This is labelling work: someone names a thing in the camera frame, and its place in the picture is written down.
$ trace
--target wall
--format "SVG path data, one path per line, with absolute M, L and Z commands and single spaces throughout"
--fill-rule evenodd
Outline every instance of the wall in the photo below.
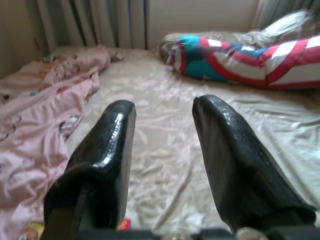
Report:
M 250 29 L 258 0 L 149 0 L 149 48 L 172 32 Z
M 16 55 L 0 18 L 0 79 L 17 70 Z
M 40 55 L 34 44 L 34 35 L 24 0 L 0 0 L 0 21 L 2 33 L 6 33 L 16 58 L 15 68 L 22 67 Z

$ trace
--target pillow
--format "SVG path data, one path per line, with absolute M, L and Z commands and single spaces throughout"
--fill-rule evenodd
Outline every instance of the pillow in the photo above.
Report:
M 265 48 L 181 37 L 168 64 L 181 74 L 264 89 L 320 87 L 320 35 Z
M 189 33 L 171 33 L 165 36 L 159 45 L 160 58 L 166 61 L 169 51 L 175 42 L 182 36 Z M 266 48 L 285 41 L 306 39 L 317 35 L 314 16 L 306 10 L 290 13 L 262 31 L 250 31 L 248 33 L 228 31 L 206 31 L 193 33 L 193 35 L 250 45 L 256 48 Z

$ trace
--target pink blanket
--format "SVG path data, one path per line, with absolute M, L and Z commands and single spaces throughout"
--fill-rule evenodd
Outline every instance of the pink blanket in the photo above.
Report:
M 65 140 L 110 61 L 96 46 L 34 61 L 0 80 L 1 240 L 28 235 L 28 223 L 43 222 L 45 194 L 69 159 Z

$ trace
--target gray curtain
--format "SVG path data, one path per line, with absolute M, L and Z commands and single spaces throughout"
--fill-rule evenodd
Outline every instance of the gray curtain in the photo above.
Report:
M 25 1 L 43 54 L 68 45 L 146 48 L 146 0 Z
M 314 14 L 316 20 L 320 19 L 320 0 L 278 0 L 273 13 L 270 15 L 270 24 L 289 13 L 298 10 L 308 10 Z

